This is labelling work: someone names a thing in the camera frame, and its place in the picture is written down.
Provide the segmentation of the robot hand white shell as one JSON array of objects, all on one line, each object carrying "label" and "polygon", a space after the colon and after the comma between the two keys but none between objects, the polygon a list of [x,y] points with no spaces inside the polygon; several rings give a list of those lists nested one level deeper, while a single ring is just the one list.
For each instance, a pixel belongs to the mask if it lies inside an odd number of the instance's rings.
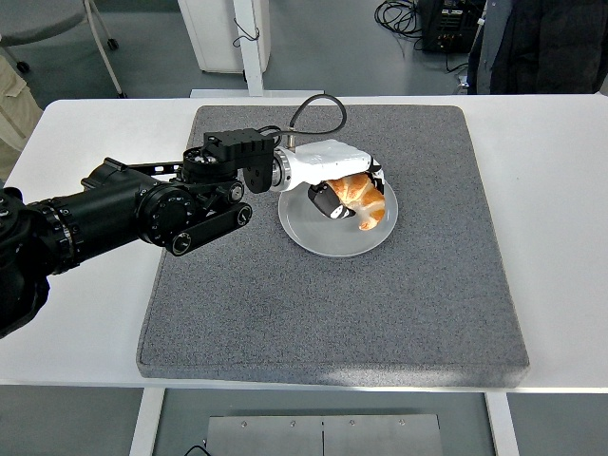
[{"label": "robot hand white shell", "polygon": [[271,189],[294,190],[308,183],[308,198],[325,217],[360,217],[359,228],[374,228],[385,215],[384,172],[369,153],[336,140],[275,150]]}]

